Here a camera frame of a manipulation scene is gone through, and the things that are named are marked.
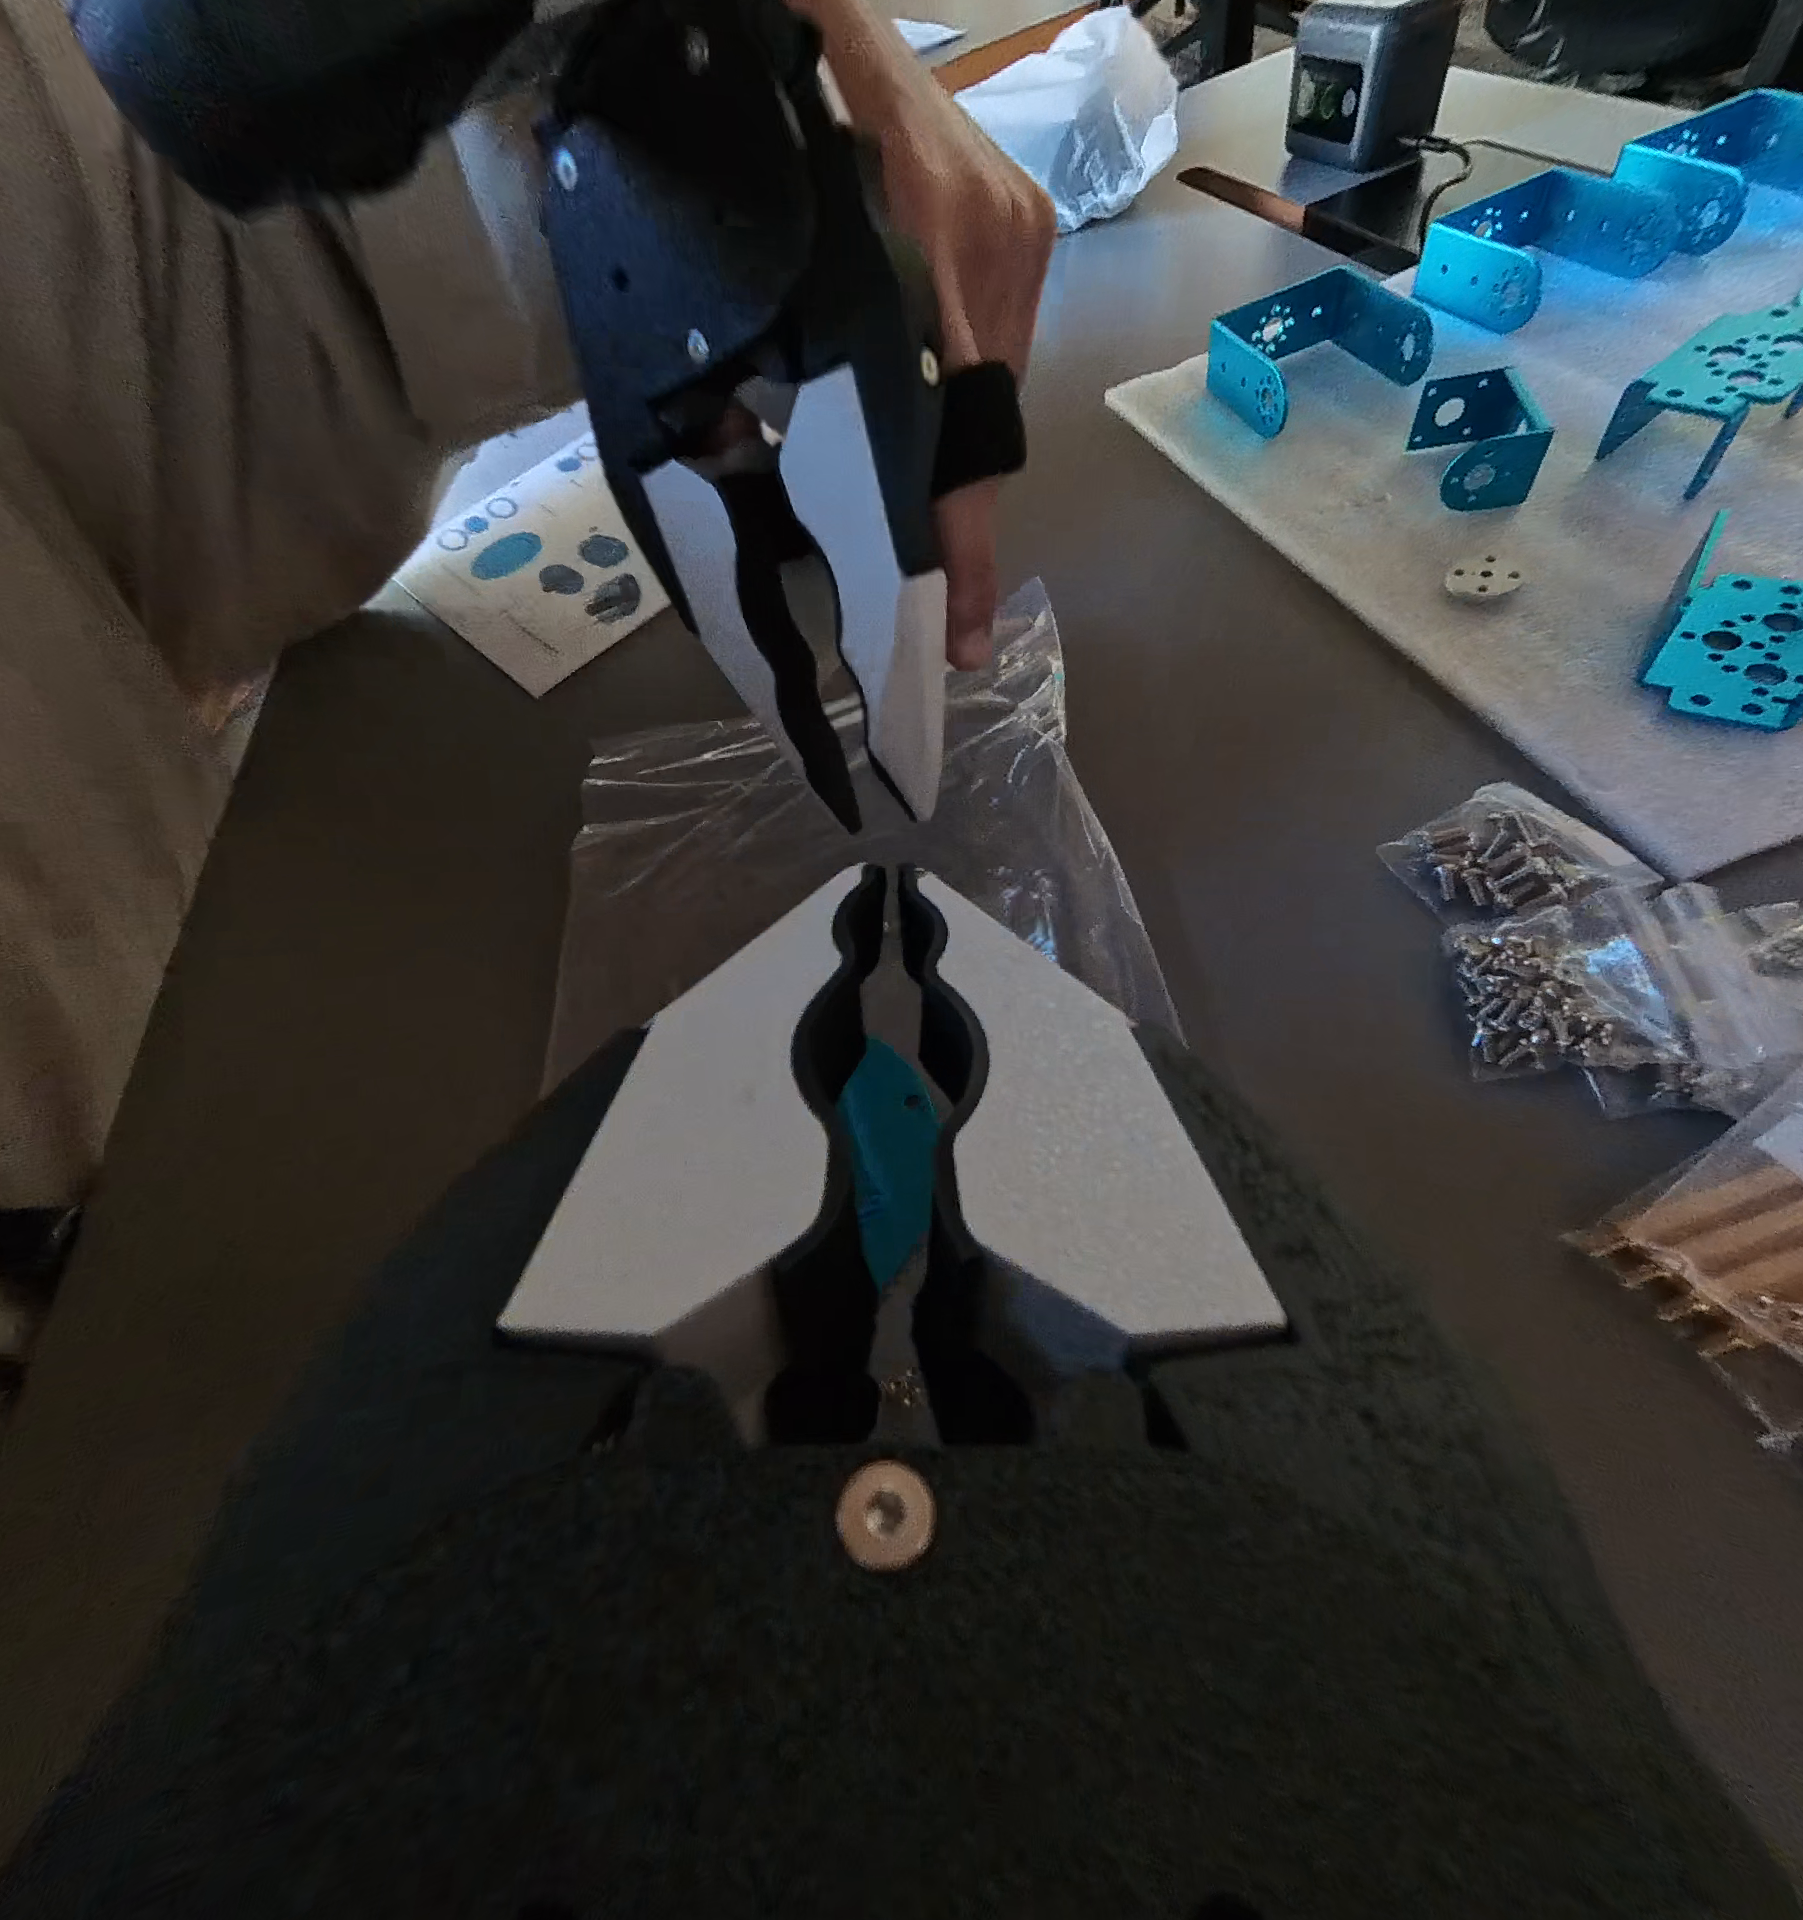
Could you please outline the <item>white crumpled wrap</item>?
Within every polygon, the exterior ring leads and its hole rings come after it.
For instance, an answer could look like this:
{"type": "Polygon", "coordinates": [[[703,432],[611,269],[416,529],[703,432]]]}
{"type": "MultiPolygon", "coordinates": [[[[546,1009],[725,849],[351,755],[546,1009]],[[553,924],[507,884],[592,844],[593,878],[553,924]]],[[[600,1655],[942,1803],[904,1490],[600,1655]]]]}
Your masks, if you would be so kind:
{"type": "Polygon", "coordinates": [[[955,100],[1046,193],[1062,234],[1121,215],[1179,148],[1177,80],[1126,6],[1087,11],[955,100]]]}

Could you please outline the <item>white instruction booklet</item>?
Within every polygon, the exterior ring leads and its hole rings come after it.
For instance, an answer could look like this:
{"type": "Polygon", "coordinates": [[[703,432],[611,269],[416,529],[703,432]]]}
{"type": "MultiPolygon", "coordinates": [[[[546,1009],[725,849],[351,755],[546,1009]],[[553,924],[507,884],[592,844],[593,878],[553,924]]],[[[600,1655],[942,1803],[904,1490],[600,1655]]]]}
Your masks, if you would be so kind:
{"type": "Polygon", "coordinates": [[[581,407],[479,444],[393,586],[534,695],[670,608],[581,407]]]}

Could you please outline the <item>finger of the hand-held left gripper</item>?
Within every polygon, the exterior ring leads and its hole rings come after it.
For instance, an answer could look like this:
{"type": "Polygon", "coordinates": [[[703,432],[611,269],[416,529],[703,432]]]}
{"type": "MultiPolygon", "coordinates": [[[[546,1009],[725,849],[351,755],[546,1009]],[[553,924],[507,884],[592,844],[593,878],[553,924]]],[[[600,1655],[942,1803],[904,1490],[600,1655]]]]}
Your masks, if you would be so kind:
{"type": "Polygon", "coordinates": [[[643,478],[643,493],[683,619],[818,801],[858,833],[862,804],[823,695],[823,659],[782,578],[820,550],[774,455],[713,474],[673,460],[643,478]]]}
{"type": "Polygon", "coordinates": [[[900,555],[852,372],[796,390],[778,471],[835,584],[837,649],[862,692],[870,762],[927,820],[945,742],[945,575],[900,555]]]}

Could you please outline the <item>blue multi-hole box bracket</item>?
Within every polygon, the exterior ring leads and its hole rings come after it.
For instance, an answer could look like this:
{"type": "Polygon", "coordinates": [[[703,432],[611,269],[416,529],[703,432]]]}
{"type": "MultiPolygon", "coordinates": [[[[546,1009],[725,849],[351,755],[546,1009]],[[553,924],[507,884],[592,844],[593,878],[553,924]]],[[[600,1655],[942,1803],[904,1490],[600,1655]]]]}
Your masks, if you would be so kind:
{"type": "Polygon", "coordinates": [[[1637,685],[1678,716],[1786,730],[1803,721],[1803,579],[1711,569],[1727,519],[1711,517],[1677,573],[1637,685]]]}

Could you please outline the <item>person's left hand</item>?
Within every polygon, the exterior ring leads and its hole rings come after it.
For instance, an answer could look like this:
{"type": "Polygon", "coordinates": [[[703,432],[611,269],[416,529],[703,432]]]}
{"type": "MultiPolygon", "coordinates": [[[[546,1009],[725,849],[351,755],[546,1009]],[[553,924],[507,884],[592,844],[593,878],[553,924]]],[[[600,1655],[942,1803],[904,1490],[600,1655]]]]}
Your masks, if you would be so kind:
{"type": "Polygon", "coordinates": [[[854,126],[881,156],[889,227],[931,271],[950,414],[937,455],[937,540],[947,659],[983,669],[997,605],[994,494],[1026,456],[1018,384],[1027,368],[1056,219],[1040,187],[862,2],[796,2],[820,35],[854,126]]]}

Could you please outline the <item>grey desk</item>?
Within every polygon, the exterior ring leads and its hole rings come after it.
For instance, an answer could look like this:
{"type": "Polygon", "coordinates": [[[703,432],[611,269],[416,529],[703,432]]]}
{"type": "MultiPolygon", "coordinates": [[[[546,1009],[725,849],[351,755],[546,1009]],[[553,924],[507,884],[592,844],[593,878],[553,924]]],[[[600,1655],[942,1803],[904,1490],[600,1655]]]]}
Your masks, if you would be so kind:
{"type": "MultiPolygon", "coordinates": [[[[1067,745],[1193,1048],[1488,1366],[1643,1666],[1803,1882],[1803,1476],[1559,1234],[1692,1151],[1454,1048],[1373,847],[1503,739],[1104,407],[1317,258],[1169,178],[1065,241],[1009,487],[1067,745]]],[[[418,612],[291,653],[0,1455],[0,1865],[121,1695],[228,1475],[535,1093],[593,738],[731,710],[673,616],[530,700],[418,612]]]]}

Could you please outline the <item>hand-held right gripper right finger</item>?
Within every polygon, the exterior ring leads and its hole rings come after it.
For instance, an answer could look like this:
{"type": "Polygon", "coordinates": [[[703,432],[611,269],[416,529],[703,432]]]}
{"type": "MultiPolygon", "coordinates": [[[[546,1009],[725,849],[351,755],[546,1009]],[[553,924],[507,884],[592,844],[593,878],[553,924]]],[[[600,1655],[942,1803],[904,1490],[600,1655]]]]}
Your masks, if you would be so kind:
{"type": "Polygon", "coordinates": [[[1149,1032],[924,868],[904,962],[937,1130],[914,1356],[939,1438],[1034,1438],[1079,1381],[1289,1337],[1149,1032]]]}

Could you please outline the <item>white foam tray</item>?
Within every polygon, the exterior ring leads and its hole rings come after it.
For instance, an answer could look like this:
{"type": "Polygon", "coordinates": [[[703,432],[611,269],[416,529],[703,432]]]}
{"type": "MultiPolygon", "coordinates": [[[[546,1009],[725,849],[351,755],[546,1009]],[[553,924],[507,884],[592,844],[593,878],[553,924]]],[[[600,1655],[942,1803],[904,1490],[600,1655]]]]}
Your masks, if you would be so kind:
{"type": "Polygon", "coordinates": [[[1731,519],[1711,569],[1803,579],[1803,410],[1753,410],[1692,500],[1682,493],[1711,421],[1659,418],[1610,459],[1592,451],[1624,387],[1698,326],[1794,298],[1803,197],[1751,187],[1721,246],[1673,250],[1643,279],[1539,264],[1537,318],[1512,334],[1421,306],[1435,351],[1414,387],[1336,347],[1284,361],[1291,408],[1273,441],[1207,394],[1207,348],[1104,403],[1637,851],[1704,876],[1803,840],[1803,721],[1764,733],[1678,716],[1637,669],[1718,510],[1731,519]],[[1521,373],[1554,442],[1525,502],[1450,512],[1447,455],[1403,442],[1429,378],[1490,368],[1521,373]],[[1523,591],[1452,600],[1447,567],[1488,552],[1523,564],[1523,591]]]}

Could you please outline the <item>person's beige jacket torso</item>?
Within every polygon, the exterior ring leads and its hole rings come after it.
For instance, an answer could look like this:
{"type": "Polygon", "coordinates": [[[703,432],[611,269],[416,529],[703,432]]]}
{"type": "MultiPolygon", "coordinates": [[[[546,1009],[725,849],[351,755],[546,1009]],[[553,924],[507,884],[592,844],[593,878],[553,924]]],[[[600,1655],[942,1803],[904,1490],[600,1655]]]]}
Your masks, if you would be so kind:
{"type": "Polygon", "coordinates": [[[404,398],[349,221],[385,190],[223,211],[66,4],[0,4],[0,1210],[64,1215],[99,1167],[241,695],[472,448],[404,398]]]}

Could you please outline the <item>grey timer with green display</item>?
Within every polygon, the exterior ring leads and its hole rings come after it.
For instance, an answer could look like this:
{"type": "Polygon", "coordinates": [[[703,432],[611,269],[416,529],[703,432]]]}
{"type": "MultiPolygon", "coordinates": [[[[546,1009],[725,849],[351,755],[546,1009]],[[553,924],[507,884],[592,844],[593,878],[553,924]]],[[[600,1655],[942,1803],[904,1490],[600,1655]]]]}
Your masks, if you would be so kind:
{"type": "Polygon", "coordinates": [[[1288,153],[1378,171],[1435,130],[1461,2],[1317,2],[1296,21],[1288,153]]]}

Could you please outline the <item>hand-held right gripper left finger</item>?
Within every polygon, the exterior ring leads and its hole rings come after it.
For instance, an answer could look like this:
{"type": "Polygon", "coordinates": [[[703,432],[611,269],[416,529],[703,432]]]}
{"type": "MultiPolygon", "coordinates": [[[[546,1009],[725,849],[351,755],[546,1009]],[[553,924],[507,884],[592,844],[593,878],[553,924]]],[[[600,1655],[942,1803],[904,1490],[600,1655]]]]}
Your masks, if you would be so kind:
{"type": "Polygon", "coordinates": [[[840,870],[648,1020],[501,1310],[507,1343],[697,1368],[766,1438],[772,1260],[830,1187],[796,1034],[835,985],[859,1015],[855,936],[882,932],[882,894],[881,870],[840,870]]]}

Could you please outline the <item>pile of screw bags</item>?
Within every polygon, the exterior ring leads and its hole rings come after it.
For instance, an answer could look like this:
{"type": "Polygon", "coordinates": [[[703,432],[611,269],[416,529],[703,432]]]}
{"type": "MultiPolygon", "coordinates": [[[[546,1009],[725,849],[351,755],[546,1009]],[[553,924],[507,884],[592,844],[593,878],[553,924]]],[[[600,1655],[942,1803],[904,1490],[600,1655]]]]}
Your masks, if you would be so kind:
{"type": "Polygon", "coordinates": [[[1725,1122],[1566,1242],[1803,1473],[1803,903],[1725,907],[1512,782],[1377,855],[1441,919],[1477,1077],[1569,1072],[1614,1120],[1725,1122]]]}

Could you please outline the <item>small blue angled bracket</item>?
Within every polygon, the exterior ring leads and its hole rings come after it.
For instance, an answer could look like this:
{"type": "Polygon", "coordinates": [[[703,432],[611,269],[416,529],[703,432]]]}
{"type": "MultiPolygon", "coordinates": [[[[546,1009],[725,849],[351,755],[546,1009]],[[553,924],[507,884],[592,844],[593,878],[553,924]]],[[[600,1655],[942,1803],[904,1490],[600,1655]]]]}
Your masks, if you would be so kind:
{"type": "Polygon", "coordinates": [[[1490,512],[1527,500],[1552,442],[1554,426],[1521,373],[1490,368],[1429,378],[1403,453],[1446,453],[1441,506],[1490,512]]]}

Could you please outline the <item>wide teal flat bracket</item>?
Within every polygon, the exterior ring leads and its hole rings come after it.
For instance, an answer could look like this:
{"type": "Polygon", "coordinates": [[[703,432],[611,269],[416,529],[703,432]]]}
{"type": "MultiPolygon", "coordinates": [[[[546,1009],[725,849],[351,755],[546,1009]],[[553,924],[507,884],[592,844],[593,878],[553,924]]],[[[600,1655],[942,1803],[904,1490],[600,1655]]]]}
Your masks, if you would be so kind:
{"type": "Polygon", "coordinates": [[[1803,410],[1803,284],[1794,298],[1727,314],[1698,326],[1678,348],[1629,381],[1614,403],[1592,460],[1610,459],[1659,418],[1714,424],[1682,498],[1696,498],[1757,408],[1803,410]]]}

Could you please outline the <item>clear plastic bag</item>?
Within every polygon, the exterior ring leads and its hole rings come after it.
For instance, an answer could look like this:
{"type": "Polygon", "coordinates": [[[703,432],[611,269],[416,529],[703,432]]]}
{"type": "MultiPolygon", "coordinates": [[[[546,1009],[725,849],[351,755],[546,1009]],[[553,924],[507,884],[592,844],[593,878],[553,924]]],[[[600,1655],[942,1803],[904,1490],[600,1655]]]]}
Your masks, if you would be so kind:
{"type": "Polygon", "coordinates": [[[1124,1015],[1181,1038],[1154,942],[1067,754],[1065,666],[1045,584],[1001,602],[992,666],[947,679],[937,809],[914,822],[870,772],[846,697],[828,707],[862,830],[747,716],[593,743],[540,1091],[642,1023],[843,868],[929,868],[1124,1015]]]}

